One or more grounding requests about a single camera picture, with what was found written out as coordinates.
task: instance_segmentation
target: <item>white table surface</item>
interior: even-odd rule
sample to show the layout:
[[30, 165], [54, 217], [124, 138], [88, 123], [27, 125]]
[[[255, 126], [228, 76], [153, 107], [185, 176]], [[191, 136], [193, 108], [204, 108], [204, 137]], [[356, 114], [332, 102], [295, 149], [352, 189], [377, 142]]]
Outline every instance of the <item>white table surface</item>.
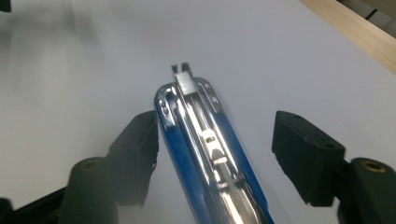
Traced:
[[[310, 120], [396, 167], [396, 76], [296, 0], [15, 0], [0, 14], [0, 195], [21, 207], [105, 156], [155, 91], [189, 62], [208, 79], [276, 223], [337, 223], [304, 205], [271, 152], [275, 113]], [[145, 206], [120, 223], [193, 223], [160, 137]]]

